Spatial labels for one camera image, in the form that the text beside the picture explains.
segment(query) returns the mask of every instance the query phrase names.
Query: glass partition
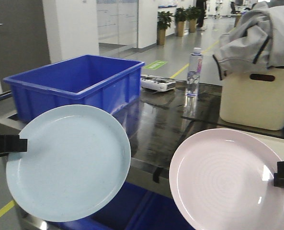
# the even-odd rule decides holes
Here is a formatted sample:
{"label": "glass partition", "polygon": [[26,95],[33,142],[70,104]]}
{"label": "glass partition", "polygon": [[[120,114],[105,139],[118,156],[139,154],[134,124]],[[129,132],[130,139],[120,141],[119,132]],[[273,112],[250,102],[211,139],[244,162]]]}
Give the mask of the glass partition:
{"label": "glass partition", "polygon": [[137,46],[138,0],[97,0],[99,53],[124,58]]}

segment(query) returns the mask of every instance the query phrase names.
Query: plastic bottle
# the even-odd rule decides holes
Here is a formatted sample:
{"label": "plastic bottle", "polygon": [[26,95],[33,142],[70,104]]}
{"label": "plastic bottle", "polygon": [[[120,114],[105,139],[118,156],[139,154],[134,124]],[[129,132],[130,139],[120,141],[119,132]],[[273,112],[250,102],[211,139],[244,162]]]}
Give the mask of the plastic bottle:
{"label": "plastic bottle", "polygon": [[200,72],[203,62],[201,48],[195,47],[194,52],[190,54],[189,70],[187,75],[187,88],[185,94],[195,97],[198,95]]}

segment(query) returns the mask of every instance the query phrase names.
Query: potted plant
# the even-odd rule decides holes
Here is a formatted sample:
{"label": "potted plant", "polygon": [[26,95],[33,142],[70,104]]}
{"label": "potted plant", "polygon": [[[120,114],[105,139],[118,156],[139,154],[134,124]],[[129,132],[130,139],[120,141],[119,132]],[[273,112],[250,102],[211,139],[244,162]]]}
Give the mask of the potted plant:
{"label": "potted plant", "polygon": [[194,33],[196,31],[196,21],[201,14],[201,10],[195,6],[189,6],[185,11],[190,25],[189,32]]}
{"label": "potted plant", "polygon": [[184,22],[186,21],[186,10],[183,7],[177,8],[174,17],[177,25],[177,36],[183,37]]}
{"label": "potted plant", "polygon": [[165,32],[171,24],[172,13],[167,11],[158,12],[157,24],[157,44],[162,46],[165,44]]}

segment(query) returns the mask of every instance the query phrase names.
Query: green leaves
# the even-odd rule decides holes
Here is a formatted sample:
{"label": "green leaves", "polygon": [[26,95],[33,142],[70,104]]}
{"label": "green leaves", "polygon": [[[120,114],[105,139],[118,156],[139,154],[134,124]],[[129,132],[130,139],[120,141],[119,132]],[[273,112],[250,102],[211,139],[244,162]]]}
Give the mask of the green leaves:
{"label": "green leaves", "polygon": [[158,30],[166,30],[170,27],[173,14],[169,11],[158,12]]}
{"label": "green leaves", "polygon": [[181,7],[181,8],[177,8],[176,12],[175,12],[175,22],[185,22],[186,21],[186,10]]}
{"label": "green leaves", "polygon": [[192,19],[197,19],[201,14],[201,10],[195,6],[189,6],[189,8],[187,8],[185,11],[188,21]]}

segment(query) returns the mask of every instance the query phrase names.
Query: light blue plate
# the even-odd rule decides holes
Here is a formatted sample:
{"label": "light blue plate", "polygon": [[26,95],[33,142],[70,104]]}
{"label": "light blue plate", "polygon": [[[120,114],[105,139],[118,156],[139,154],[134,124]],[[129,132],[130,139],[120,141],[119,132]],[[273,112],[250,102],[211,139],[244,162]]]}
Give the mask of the light blue plate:
{"label": "light blue plate", "polygon": [[107,112],[88,105],[47,111],[21,132],[28,151],[9,154],[7,182],[15,201],[44,220],[86,217],[108,204],[130,167],[126,132]]}

